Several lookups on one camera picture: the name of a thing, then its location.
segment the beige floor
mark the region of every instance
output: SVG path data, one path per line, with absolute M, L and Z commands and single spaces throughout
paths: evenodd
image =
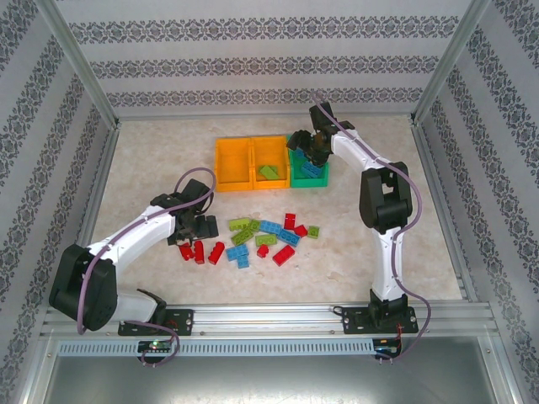
M 414 139 L 404 116 L 342 115 L 381 155 L 407 163 L 424 199 L 421 222 L 404 238 L 405 284 L 429 299 L 460 299 L 451 261 L 430 198 Z M 158 194 L 172 192 L 186 170 L 213 168 L 217 137 L 289 134 L 310 130 L 302 118 L 159 120 L 126 122 L 104 192 L 93 240 L 101 240 L 139 215 Z M 326 189 L 282 189 L 216 194 L 209 214 L 217 216 L 221 235 L 205 241 L 206 256 L 215 241 L 227 247 L 227 221 L 249 216 L 282 222 L 286 212 L 297 222 L 320 226 L 320 238 L 304 238 L 296 255 L 282 267 L 256 257 L 248 243 L 249 269 L 237 269 L 225 256 L 217 266 L 185 263 L 175 247 L 160 242 L 138 258 L 119 285 L 144 288 L 168 303 L 283 303 L 365 301 L 373 280 L 373 241 L 360 221 L 360 178 L 338 157 L 331 157 Z M 209 183 L 206 174 L 196 178 Z M 273 246 L 270 253 L 276 252 Z

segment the light blue lego brick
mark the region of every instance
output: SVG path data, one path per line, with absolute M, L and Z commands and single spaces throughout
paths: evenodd
M 233 261 L 238 257 L 243 257 L 247 255 L 249 255 L 249 250 L 247 249 L 247 246 L 245 244 L 242 244 L 241 246 L 237 247 L 227 248 L 228 261 Z
M 297 234 L 294 234 L 291 231 L 285 229 L 280 231 L 277 238 L 279 238 L 279 240 L 285 242 L 286 244 L 290 244 L 293 247 L 297 247 L 297 243 L 300 242 L 301 239 L 301 237 L 299 237 Z
M 316 166 L 313 166 L 310 162 L 304 162 L 302 164 L 302 173 L 311 178 L 318 178 L 322 173 L 322 169 Z
M 241 257 L 237 258 L 237 268 L 249 268 L 249 257 L 247 255 L 242 255 Z
M 264 233 L 279 234 L 282 229 L 279 223 L 274 223 L 273 221 L 262 221 L 260 223 L 260 231 Z

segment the lime green lego brick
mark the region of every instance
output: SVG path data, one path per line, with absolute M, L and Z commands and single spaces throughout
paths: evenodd
M 270 166 L 263 166 L 259 169 L 259 173 L 264 175 L 266 179 L 279 179 L 279 176 L 271 169 Z
M 307 237 L 318 238 L 318 233 L 319 232 L 320 232 L 320 227 L 309 226 L 309 231 L 307 233 Z
M 266 246 L 273 246 L 274 244 L 277 244 L 277 235 L 263 234 L 261 236 L 256 236 L 254 238 L 254 242 L 256 243 L 256 247 L 260 247 L 262 244 L 265 244 Z
M 252 231 L 253 233 L 258 233 L 260 231 L 260 221 L 256 221 L 255 219 L 252 219 L 249 223 L 248 229 Z
M 230 231 L 243 230 L 249 226 L 250 221 L 251 220 L 248 217 L 228 221 L 228 229 L 230 229 Z
M 253 238 L 254 234 L 249 229 L 243 229 L 238 234 L 232 236 L 232 243 L 235 246 L 240 246 L 244 244 L 247 240 Z

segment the perforated metal strip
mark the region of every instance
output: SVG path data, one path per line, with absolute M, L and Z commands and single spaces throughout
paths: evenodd
M 133 356 L 138 341 L 68 341 L 58 356 Z M 286 340 L 182 340 L 180 356 L 312 356 L 374 354 L 371 338 Z

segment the patterned wallpaper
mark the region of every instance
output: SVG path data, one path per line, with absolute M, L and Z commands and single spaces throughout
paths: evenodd
M 13 400 L 109 128 L 32 1 L 0 6 L 0 402 Z
M 421 123 L 476 291 L 539 401 L 539 13 L 490 3 Z
M 469 0 L 58 1 L 121 117 L 412 112 Z

